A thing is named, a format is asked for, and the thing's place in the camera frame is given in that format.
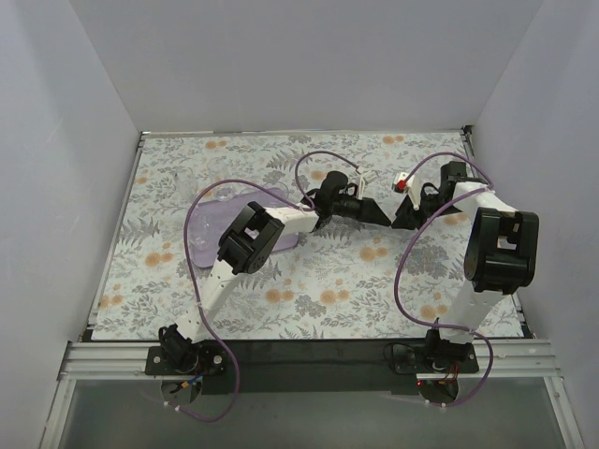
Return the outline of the clear stemmed wine glass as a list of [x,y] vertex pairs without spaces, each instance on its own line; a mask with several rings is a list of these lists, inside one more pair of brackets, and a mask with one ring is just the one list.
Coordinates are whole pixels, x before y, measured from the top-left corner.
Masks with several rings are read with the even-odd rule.
[[182,167],[175,172],[174,182],[182,199],[188,204],[192,203],[197,197],[197,177],[193,170]]

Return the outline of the tall clear flute glass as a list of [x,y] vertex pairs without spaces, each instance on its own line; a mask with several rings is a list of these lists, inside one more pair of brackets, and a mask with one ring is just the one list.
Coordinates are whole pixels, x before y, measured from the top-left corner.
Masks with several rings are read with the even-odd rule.
[[[224,157],[214,157],[207,163],[210,184],[230,178],[229,167]],[[213,196],[218,201],[228,201],[236,195],[233,183],[219,184],[212,189]]]

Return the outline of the small clear shot glass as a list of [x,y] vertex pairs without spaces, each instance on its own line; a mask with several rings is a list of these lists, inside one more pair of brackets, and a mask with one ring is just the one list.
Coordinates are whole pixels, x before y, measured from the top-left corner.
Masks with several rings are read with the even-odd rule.
[[212,224],[206,216],[200,216],[193,223],[191,240],[196,248],[205,251],[212,244]]

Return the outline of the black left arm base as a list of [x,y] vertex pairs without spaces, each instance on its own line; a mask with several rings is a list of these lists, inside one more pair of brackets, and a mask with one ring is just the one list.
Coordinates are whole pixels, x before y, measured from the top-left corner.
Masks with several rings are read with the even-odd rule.
[[177,362],[161,346],[152,346],[146,357],[144,373],[149,376],[195,376],[221,375],[226,371],[229,357],[226,351],[213,341],[193,345],[181,362]]

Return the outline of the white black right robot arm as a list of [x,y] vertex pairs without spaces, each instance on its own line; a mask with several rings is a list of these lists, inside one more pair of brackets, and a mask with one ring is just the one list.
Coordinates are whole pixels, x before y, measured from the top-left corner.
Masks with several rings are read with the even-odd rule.
[[440,172],[439,186],[420,181],[416,174],[395,176],[393,190],[405,198],[391,226],[420,231],[432,218],[459,212],[471,221],[464,284],[414,349],[417,361],[444,369],[473,361],[473,332],[504,297],[532,282],[539,218],[505,204],[488,181],[467,174],[464,162],[451,161]]

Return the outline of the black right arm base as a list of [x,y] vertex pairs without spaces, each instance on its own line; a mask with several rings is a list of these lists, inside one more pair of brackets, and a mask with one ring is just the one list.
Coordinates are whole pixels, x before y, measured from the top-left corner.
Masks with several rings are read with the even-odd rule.
[[476,374],[479,365],[474,351],[463,361],[426,355],[423,347],[392,342],[383,349],[383,358],[396,374],[432,374],[442,383],[454,383],[460,374]]

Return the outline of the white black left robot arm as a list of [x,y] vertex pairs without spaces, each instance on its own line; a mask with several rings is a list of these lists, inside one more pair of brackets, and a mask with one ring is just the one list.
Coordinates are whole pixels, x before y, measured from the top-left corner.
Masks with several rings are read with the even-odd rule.
[[390,220],[364,191],[375,181],[374,171],[357,170],[358,182],[351,183],[339,171],[330,171],[318,189],[293,204],[284,198],[282,207],[247,203],[218,240],[212,270],[198,286],[192,281],[196,302],[168,327],[161,327],[158,339],[162,356],[177,372],[206,370],[212,360],[200,353],[199,345],[211,333],[213,317],[245,277],[258,272],[282,237],[307,234],[330,222],[334,216],[390,226]]

